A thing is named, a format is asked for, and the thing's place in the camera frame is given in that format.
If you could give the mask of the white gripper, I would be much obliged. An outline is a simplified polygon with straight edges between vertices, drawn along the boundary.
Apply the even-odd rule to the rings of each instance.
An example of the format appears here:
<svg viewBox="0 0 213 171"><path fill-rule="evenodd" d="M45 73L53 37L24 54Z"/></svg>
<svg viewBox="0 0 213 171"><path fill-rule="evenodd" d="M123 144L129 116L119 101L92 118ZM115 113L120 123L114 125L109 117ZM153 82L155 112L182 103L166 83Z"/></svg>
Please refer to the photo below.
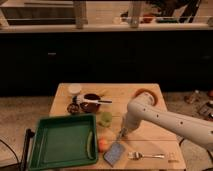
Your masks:
<svg viewBox="0 0 213 171"><path fill-rule="evenodd" d="M138 129L140 120L132 115L125 115L122 120L122 129L125 133L130 133Z"/></svg>

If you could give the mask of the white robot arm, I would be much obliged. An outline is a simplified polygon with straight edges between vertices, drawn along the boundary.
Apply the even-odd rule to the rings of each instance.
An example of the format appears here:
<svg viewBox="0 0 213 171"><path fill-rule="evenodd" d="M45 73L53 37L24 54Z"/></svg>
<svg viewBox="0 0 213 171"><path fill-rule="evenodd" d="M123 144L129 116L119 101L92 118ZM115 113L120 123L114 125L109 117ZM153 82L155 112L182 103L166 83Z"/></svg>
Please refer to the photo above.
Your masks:
<svg viewBox="0 0 213 171"><path fill-rule="evenodd" d="M213 122L161 110L156 107L156 102L156 98L148 91L128 102L122 122L126 134L138 129L141 121L145 120L213 151Z"/></svg>

